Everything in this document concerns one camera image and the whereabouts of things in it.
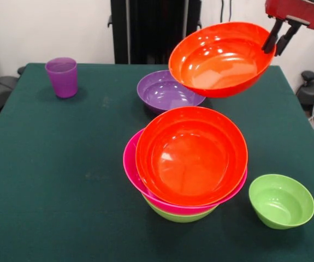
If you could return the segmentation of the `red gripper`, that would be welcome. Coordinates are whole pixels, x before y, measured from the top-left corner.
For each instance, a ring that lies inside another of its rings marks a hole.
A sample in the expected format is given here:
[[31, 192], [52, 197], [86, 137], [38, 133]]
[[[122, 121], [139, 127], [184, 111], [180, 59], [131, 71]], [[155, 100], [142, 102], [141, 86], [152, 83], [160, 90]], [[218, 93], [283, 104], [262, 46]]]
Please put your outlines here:
[[300, 23], [314, 30], [314, 1], [267, 0], [265, 11], [275, 17], [276, 21], [262, 46], [264, 53], [270, 53], [274, 49], [283, 20], [294, 20], [299, 23], [290, 23], [288, 31], [280, 37], [276, 44], [276, 57], [282, 55], [290, 40], [300, 29]]

